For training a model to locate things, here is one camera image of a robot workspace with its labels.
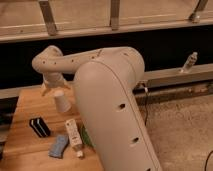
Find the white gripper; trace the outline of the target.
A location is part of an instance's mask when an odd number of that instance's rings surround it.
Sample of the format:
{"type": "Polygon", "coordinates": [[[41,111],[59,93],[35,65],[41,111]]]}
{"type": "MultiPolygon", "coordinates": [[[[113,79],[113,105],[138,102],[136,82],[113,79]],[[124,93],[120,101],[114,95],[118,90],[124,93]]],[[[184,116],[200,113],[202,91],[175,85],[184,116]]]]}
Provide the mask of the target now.
{"type": "Polygon", "coordinates": [[[66,89],[71,89],[71,86],[65,82],[65,79],[60,73],[49,73],[43,75],[43,84],[41,85],[41,95],[45,96],[49,89],[63,87],[66,89]]]}

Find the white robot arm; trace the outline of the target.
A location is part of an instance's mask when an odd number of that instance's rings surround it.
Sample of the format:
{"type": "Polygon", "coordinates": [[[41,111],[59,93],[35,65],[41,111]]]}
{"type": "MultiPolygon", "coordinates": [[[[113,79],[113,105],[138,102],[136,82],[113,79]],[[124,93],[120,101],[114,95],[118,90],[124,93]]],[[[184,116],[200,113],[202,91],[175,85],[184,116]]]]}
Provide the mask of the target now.
{"type": "Polygon", "coordinates": [[[72,74],[77,109],[104,171],[162,171],[133,95],[145,64],[132,47],[64,55],[49,46],[32,60],[42,91],[66,86],[72,74]]]}

